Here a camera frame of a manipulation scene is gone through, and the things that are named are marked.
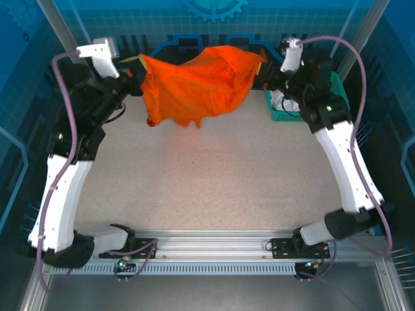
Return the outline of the orange t-shirt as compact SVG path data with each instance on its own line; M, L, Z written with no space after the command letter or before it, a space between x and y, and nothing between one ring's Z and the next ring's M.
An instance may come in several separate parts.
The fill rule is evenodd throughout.
M142 56L146 77L141 89L150 127L166 119L201 127L206 117L234 112L252 89L262 63L259 53L230 45L205 48L180 65Z

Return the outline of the teal plastic basket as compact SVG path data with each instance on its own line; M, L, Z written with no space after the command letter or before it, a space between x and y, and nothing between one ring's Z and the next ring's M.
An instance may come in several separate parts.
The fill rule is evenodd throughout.
M344 90L341 79L336 72L331 73L331 92L335 95L342 97L346 104L349 105L346 92ZM270 103L270 91L265 91L265 98L270 112L271 119L274 122L302 122L303 119L300 112L289 113L287 111L276 111L272 108Z

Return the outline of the white t-shirt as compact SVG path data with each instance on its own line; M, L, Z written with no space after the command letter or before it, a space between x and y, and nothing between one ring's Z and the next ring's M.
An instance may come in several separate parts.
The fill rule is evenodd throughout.
M276 111L287 111L289 113L299 112L298 103L288 99L282 92L275 90L270 91L270 103Z

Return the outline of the aluminium frame post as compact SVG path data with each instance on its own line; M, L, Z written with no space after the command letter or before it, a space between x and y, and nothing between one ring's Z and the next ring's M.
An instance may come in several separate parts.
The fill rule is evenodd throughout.
M367 44L372 32L377 26L380 18L385 12L390 0L373 0L372 5L366 13L356 35L354 35L352 45L357 52L361 52ZM345 81L347 75L351 71L357 57L353 52L347 52L341 61L337 73L342 81Z
M75 50L75 48L78 47L78 43L67 26L67 23L54 0L36 0L36 2L65 51L70 52Z

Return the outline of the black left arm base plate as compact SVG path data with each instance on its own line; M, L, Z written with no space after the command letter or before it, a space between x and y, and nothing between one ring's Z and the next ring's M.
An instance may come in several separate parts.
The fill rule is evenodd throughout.
M109 251L98 254L100 259L121 259L130 257L131 259L154 259L158 245L157 238L137 238L131 246L125 246L123 249Z

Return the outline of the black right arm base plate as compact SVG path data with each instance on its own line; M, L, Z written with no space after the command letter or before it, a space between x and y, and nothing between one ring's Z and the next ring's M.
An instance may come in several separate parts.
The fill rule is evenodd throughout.
M270 240L273 259L329 259L327 243L308 246L293 238L273 238Z

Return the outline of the aluminium mounting rail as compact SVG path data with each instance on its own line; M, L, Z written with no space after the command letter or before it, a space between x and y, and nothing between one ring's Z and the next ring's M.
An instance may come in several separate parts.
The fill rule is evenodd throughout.
M272 260L265 244L272 238L290 238L291 230L142 230L139 238L157 238L158 261L265 262ZM377 255L359 244L383 252L387 243L381 236L357 235L337 241L337 255L343 262L372 261Z

